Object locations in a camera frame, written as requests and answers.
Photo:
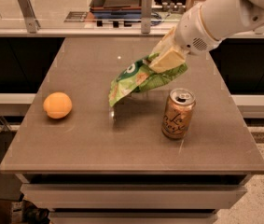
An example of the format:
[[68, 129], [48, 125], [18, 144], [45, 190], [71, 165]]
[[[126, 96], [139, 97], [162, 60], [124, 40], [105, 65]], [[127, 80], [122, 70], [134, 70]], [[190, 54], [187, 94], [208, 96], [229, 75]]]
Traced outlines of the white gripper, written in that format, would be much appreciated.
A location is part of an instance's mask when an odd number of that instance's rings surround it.
[[201, 54], [216, 49], [221, 43], [206, 29], [202, 14], [201, 3], [186, 11], [176, 28], [172, 28], [161, 41], [152, 49], [155, 58], [149, 68], [156, 73], [162, 73], [183, 64], [187, 57], [186, 49], [191, 54]]

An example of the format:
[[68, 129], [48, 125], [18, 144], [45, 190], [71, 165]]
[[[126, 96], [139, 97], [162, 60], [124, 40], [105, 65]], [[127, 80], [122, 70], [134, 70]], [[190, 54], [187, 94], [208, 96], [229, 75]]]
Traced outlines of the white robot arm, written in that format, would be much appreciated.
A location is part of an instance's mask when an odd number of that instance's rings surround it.
[[177, 25], [152, 49], [149, 68], [171, 70], [189, 54], [218, 47], [226, 38], [264, 26], [264, 0], [205, 0], [182, 16]]

